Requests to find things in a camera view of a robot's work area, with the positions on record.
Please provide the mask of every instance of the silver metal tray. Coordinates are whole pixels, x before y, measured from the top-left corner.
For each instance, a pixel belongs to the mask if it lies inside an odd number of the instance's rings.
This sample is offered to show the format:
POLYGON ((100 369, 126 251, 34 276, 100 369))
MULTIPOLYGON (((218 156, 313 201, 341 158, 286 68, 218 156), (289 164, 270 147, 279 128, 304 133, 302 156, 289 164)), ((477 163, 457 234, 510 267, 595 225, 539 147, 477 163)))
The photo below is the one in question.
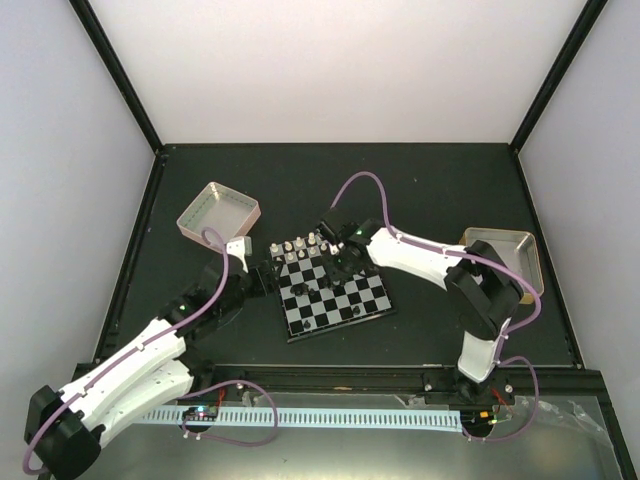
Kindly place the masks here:
MULTIPOLYGON (((470 246, 476 240, 483 240, 495 248, 505 265, 529 282, 536 292, 542 295, 544 283, 533 234, 517 230, 471 227, 465 230, 461 243, 470 246)), ((525 291, 520 303, 533 303, 533 296, 525 291)))
POLYGON ((246 235, 260 217, 260 205, 247 195, 211 182, 178 218, 182 234, 207 248, 220 252, 202 239, 204 227, 214 228, 226 242, 246 235))

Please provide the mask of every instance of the robotic arm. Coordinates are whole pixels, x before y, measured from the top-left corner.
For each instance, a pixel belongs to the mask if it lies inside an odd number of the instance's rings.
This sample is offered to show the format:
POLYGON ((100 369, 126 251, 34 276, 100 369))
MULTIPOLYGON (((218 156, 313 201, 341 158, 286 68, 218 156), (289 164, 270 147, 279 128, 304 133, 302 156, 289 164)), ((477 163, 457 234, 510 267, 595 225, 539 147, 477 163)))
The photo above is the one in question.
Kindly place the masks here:
POLYGON ((450 246, 399 231, 392 234, 374 220, 350 222, 335 208, 324 215, 318 230, 332 244, 324 264, 334 284, 363 270, 391 267, 446 290, 465 330, 458 371, 476 384, 489 377, 522 287, 494 269, 446 253, 467 252, 504 265, 491 245, 476 241, 470 247, 450 246))
POLYGON ((202 315, 174 329, 212 298, 221 280, 216 264, 107 361, 58 392, 44 386, 31 397, 24 439, 31 444, 40 434, 34 451, 57 480, 85 472, 102 448, 149 410, 211 384, 212 365, 200 358, 195 341, 235 315, 246 299, 269 293, 266 267, 247 267, 250 239, 233 239, 226 250, 226 287, 202 315))

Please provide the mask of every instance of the transparent plastic sheet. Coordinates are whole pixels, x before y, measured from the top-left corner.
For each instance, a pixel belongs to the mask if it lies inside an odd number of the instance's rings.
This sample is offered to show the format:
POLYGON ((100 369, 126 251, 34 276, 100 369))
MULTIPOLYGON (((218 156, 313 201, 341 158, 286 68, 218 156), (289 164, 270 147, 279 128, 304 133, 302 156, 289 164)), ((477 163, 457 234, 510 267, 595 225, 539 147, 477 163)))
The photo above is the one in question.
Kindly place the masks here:
MULTIPOLYGON (((243 393, 245 405, 266 406, 260 395, 243 393)), ((273 398, 279 407, 435 408, 426 405, 419 396, 361 395, 344 390, 335 394, 274 393, 273 398)), ((532 399, 527 400, 529 405, 518 404, 513 421, 496 425, 493 436, 512 433, 522 426, 525 415, 531 413, 532 399)), ((162 427, 133 425, 105 449, 83 479, 87 476, 86 480, 112 480, 129 478, 131 474, 145 479, 204 479, 212 478, 214 472, 215 478, 234 480, 620 480, 622 476, 611 447, 603 446, 591 434, 584 434, 583 427, 588 430, 594 424, 601 428, 604 425, 598 399, 544 396, 542 400, 543 414, 531 429, 516 441, 498 444, 467 442, 462 434, 445 432, 292 428, 281 432, 269 446, 246 450, 186 441, 175 427, 167 428, 165 433, 160 432, 162 427), (580 433, 575 428, 556 426, 563 425, 559 419, 579 428, 580 433)), ((223 403, 240 405, 239 401, 223 403)), ((255 440, 264 436, 264 429, 216 428, 216 434, 225 436, 255 440)))
MULTIPOLYGON (((516 396, 516 403, 512 405, 515 418, 529 418, 533 408, 533 397, 516 396)), ((560 397, 540 400, 535 423, 558 428, 565 428, 585 435, 600 445, 611 448, 613 443, 604 426, 600 425, 587 413, 580 403, 560 397)))

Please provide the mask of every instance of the black table surface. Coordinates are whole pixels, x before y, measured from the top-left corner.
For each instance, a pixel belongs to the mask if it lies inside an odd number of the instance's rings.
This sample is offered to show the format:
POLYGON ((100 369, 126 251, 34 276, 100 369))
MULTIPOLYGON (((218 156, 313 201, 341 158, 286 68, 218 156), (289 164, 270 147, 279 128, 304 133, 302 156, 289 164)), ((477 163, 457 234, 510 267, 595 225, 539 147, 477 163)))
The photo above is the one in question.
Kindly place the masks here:
MULTIPOLYGON (((268 245, 308 234, 353 173, 376 173, 387 189, 393 225, 458 243, 467 227, 533 232, 533 214, 514 159, 503 144, 267 144, 168 147, 153 210, 119 318, 119 346, 135 337, 160 307, 198 278, 215 253, 182 236, 176 220, 209 182, 244 192, 262 216, 249 235, 257 255, 268 245)), ((340 207, 355 220, 381 218, 380 197, 360 179, 340 207)), ((560 293, 541 258, 543 311, 514 333, 503 358, 521 354, 535 365, 572 365, 560 293)), ((422 279, 383 272, 397 313, 292 344, 275 296, 245 303, 228 325, 199 342, 218 365, 453 365, 463 331, 446 293, 422 279)), ((515 320, 532 306, 520 306, 515 320)))

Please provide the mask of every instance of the white wall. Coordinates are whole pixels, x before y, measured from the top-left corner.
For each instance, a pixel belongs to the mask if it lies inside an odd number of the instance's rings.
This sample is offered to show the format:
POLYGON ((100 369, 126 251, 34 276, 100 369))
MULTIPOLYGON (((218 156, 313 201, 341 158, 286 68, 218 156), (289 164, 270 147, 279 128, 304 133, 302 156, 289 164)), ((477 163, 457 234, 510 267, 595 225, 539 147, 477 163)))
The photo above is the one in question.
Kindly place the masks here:
POLYGON ((585 0, 92 0, 166 142, 508 142, 585 0))
POLYGON ((609 2, 522 159, 587 365, 640 469, 640 3, 609 2))
POLYGON ((0 0, 0 65, 0 476, 12 480, 31 394, 95 348, 153 156, 69 2, 0 0))

